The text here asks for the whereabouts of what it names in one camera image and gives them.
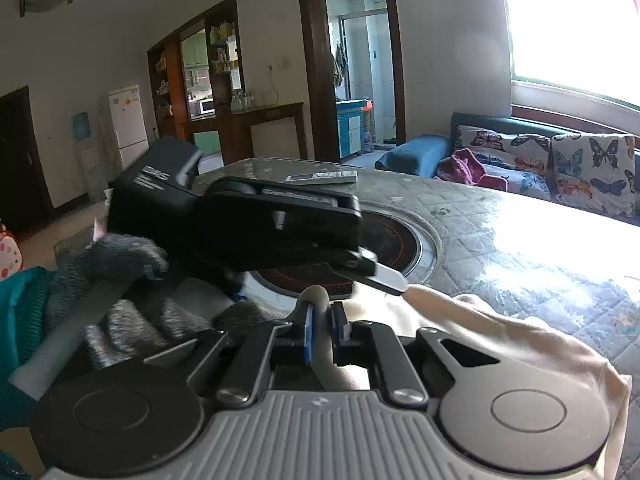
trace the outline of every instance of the microwave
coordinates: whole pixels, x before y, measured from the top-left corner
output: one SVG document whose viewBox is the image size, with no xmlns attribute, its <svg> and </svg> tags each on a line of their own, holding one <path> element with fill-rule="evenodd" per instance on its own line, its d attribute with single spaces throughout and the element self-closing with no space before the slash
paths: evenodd
<svg viewBox="0 0 640 480">
<path fill-rule="evenodd" d="M 212 114 L 215 111 L 213 99 L 201 99 L 198 101 L 198 115 Z"/>
</svg>

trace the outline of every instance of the wooden door frame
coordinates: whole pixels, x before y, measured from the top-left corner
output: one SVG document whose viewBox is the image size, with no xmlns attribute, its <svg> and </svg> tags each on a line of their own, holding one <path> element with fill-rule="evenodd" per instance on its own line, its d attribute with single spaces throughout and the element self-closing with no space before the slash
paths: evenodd
<svg viewBox="0 0 640 480">
<path fill-rule="evenodd" d="M 391 38 L 396 106 L 396 139 L 406 141 L 404 111 L 404 73 L 396 0 L 386 0 Z M 340 161 L 337 111 L 334 93 L 334 67 L 331 59 L 326 0 L 300 0 L 302 37 L 305 47 L 306 79 L 309 91 L 312 137 L 316 160 Z"/>
<path fill-rule="evenodd" d="M 33 129 L 33 119 L 31 118 L 31 101 L 29 98 L 29 87 L 23 86 L 22 88 L 18 88 L 13 92 L 9 92 L 8 94 L 4 94 L 0 96 L 0 99 L 4 99 L 5 97 L 12 96 L 17 94 L 20 96 L 22 101 L 22 109 L 21 113 L 26 115 L 27 119 L 27 142 L 29 155 L 31 157 L 31 169 L 36 177 L 36 183 L 38 187 L 38 194 L 40 195 L 40 199 L 44 204 L 44 218 L 39 220 L 49 221 L 54 217 L 54 208 L 53 203 L 51 202 L 51 197 L 49 195 L 49 188 L 47 187 L 47 182 L 44 178 L 44 172 L 42 171 L 42 164 L 40 163 L 40 153 L 38 151 L 38 143 L 36 141 L 36 134 Z"/>
</svg>

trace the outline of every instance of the teal sleeve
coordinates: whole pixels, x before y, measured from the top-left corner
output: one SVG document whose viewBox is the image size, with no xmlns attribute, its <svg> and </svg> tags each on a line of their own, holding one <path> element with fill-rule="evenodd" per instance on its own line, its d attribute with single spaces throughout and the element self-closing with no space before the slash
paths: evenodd
<svg viewBox="0 0 640 480">
<path fill-rule="evenodd" d="M 0 383 L 19 365 L 15 310 L 27 286 L 43 273 L 42 267 L 22 270 L 0 282 Z"/>
<path fill-rule="evenodd" d="M 7 382 L 42 340 L 52 272 L 22 270 L 0 282 L 0 431 L 28 425 L 33 399 Z"/>
<path fill-rule="evenodd" d="M 0 480 L 30 480 L 14 457 L 0 450 Z"/>
</svg>

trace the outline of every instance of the bright window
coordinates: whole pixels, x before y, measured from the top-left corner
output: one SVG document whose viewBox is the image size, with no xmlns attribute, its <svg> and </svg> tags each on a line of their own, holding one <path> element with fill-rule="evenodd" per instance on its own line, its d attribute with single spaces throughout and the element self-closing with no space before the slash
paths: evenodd
<svg viewBox="0 0 640 480">
<path fill-rule="evenodd" d="M 637 0 L 507 0 L 514 78 L 640 106 Z"/>
</svg>

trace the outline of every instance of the green cabinet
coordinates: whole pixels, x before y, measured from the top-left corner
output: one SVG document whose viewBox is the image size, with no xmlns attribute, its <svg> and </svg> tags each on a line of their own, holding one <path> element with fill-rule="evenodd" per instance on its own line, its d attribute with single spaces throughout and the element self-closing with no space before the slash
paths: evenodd
<svg viewBox="0 0 640 480">
<path fill-rule="evenodd" d="M 205 34 L 194 34 L 182 40 L 182 65 L 185 68 L 209 66 Z"/>
<path fill-rule="evenodd" d="M 194 34 L 192 38 L 196 65 L 209 66 L 209 56 L 207 55 L 207 35 Z"/>
<path fill-rule="evenodd" d="M 218 132 L 198 132 L 193 134 L 193 142 L 198 149 L 204 152 L 205 156 L 220 152 Z"/>
<path fill-rule="evenodd" d="M 196 66 L 196 51 L 193 36 L 182 40 L 182 65 L 185 68 Z"/>
</svg>

